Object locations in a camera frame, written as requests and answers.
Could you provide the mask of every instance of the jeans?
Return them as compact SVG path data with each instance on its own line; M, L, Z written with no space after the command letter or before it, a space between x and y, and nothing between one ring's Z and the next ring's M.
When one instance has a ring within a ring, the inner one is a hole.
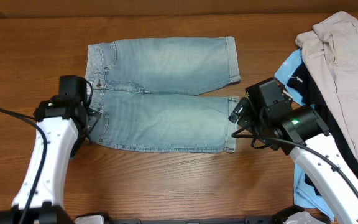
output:
M140 152L234 152L236 97L200 97L240 81L233 37L132 39L88 46L91 139Z

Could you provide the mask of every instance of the brown wall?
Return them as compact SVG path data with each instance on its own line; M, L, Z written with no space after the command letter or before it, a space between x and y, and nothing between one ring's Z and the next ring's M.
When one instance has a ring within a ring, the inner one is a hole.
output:
M0 0L0 17L358 11L358 0Z

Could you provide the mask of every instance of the pile of clothes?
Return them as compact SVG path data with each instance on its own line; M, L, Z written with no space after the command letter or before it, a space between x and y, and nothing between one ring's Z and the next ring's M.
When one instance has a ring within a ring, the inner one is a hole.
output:
M336 145L358 178L358 20L338 12L296 37L299 49L275 77L295 102L312 105L328 125ZM295 204L333 213L295 165Z

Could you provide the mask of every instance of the brown wood surface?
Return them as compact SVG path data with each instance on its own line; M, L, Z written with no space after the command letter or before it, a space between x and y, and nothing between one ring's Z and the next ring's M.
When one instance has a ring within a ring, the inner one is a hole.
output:
M273 76L296 49L297 34L330 14L89 17L0 20L0 107L32 114L58 91L60 75L85 75L87 45L142 37L236 38L241 82L205 94L244 96ZM0 113L0 210L24 180L33 128ZM65 208L71 216L161 220L271 215L293 204L293 162L283 152L140 153L84 146L70 161Z
M355 0L0 0L0 18L358 11Z

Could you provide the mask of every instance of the light blue jeans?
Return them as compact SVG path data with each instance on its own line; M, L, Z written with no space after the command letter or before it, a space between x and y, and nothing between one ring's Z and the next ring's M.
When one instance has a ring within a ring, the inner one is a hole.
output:
M235 97L195 96L240 81L234 38L118 40L89 45L86 79L100 145L139 152L233 152Z

